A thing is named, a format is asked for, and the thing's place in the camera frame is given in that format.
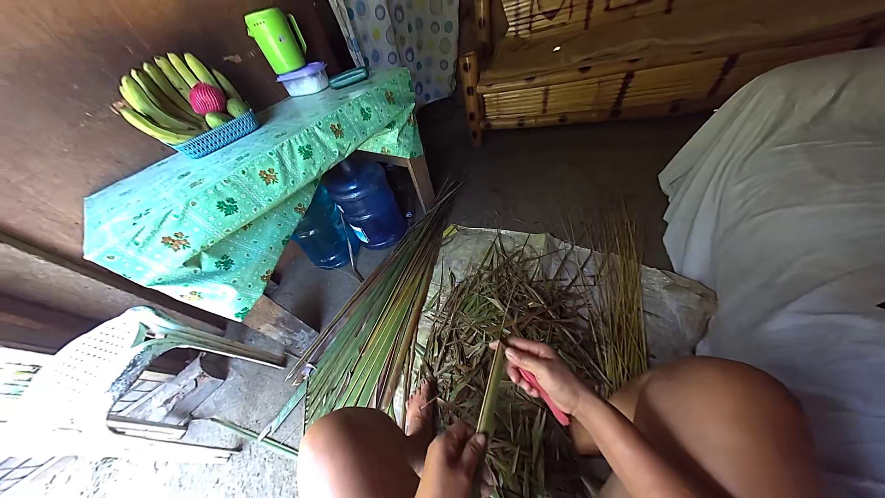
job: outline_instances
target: red knife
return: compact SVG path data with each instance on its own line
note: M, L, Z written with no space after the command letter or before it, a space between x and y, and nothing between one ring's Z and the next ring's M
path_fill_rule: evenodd
M526 379L526 382L531 384L532 387L534 387L534 389L538 391L538 393L541 395L541 399L544 400L545 403L547 403L548 407L550 407L550 411L553 412L553 417L556 418L556 421L563 426L569 425L571 421L568 419L568 415L566 415L564 411L556 406L556 403L553 402L553 400L550 398L550 395L543 390L540 384L538 384L538 379L535 378L535 374L528 370L521 369L520 367L517 367L517 370L519 370L519 374L522 376L522 378Z

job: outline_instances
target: white sheet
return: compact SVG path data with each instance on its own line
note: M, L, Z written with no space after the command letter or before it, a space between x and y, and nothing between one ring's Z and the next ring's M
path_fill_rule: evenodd
M674 269L719 294L698 353L790 388L829 495L885 497L885 49L759 76L659 180Z

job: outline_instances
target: white plastic chair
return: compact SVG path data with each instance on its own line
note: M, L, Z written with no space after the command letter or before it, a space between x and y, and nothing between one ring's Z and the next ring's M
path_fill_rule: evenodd
M12 450L9 453L226 461L235 450L150 440L108 426L108 412L114 403L155 358L176 347L275 368L282 368L285 362L281 355L192 329L153 308L133 307L72 340L40 369L17 403L16 413L4 424L9 426L3 436ZM128 422L138 424L136 420Z

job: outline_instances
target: banana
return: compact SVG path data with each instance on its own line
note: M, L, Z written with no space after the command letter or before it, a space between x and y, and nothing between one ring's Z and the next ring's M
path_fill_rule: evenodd
M172 86L175 87L179 95L184 98L185 102L188 102L188 106L190 106L190 87L181 78L181 75L178 74L178 71L175 70L175 67L169 62L169 59L158 55L154 58L154 62L157 63L157 67L160 68L160 71L163 71L165 77L169 80Z
M132 126L166 144L181 144L196 136L196 132L194 132L193 134L181 133L161 128L129 107L121 107L119 109L119 113L123 116L123 119L129 121L129 124L131 124Z
M178 90L172 86L169 80L163 75L163 72L160 71L159 67L154 66L150 62L145 62L142 64L142 68L144 72L150 76L150 78L154 81L154 83L160 88L166 98L172 102L175 107L181 109L185 114L190 116L190 119L197 122L202 122L203 117L197 114L194 109L190 106L190 103L187 99L182 98L181 94L178 93Z
M177 105L173 104L169 97L165 95L163 90L157 86L157 84L141 69L133 69L130 73L132 78L138 82L138 84L144 90L144 93L148 95L148 98L160 111L163 111L166 114L174 117L177 120L184 121L190 125L191 128L200 128L202 126L203 120L200 119L195 120L190 114L182 111Z
M231 121L233 118L224 113L207 113L206 122L212 128L217 128L224 123Z
M132 76L126 74L120 81L123 85L123 98L139 113L148 116L158 125L169 129L187 130L194 128L195 125L188 124L185 121L176 119L157 107L150 101L147 94Z
M215 78L212 77L212 73L210 73L209 70L206 69L206 66L204 66L203 63L200 62L200 59L194 57L194 54L190 52L185 52L184 61L188 63L188 67L191 71L194 72L194 76L196 76L198 80L203 83L209 83L217 89L221 89L218 82L216 82Z
M224 74L219 73L218 70L214 68L212 69L212 74L215 75L215 81L217 81L219 85L221 85L221 89L223 89L224 92L227 94L228 99L235 98L242 101L242 97L240 97L240 94L237 93L236 88L234 88L234 85L230 83L230 80L228 80L228 78L225 78Z
M138 69L132 69L131 71L129 71L129 75L131 75L132 79L135 80L136 83L138 83L138 86L142 87L142 89L144 90L144 94L148 96L150 101L153 102L155 106L163 109L158 96L152 91L152 88L146 84L145 78L142 78L144 76L144 73L140 73Z
M181 75L182 80L188 84L188 87L194 88L194 85L199 83L200 81L194 76L193 73L188 69L188 65L178 57L178 54L173 54L171 52L167 53L166 56L169 58L169 62L172 63L172 66L178 71L178 74Z
M226 107L227 113L235 118L239 118L249 111L249 105L237 98L229 98Z

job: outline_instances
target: human hand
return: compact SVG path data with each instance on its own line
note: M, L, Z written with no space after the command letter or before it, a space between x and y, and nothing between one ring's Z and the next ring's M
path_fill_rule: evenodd
M523 378L519 369L532 372L559 409L569 415L577 411L582 396L589 393L589 389L568 369L556 350L524 338L508 338L506 345L507 375L514 384L529 396L539 397L541 393ZM500 343L495 341L489 346L498 349Z
M470 498L473 475L485 453L486 435L456 422L427 448L415 498Z

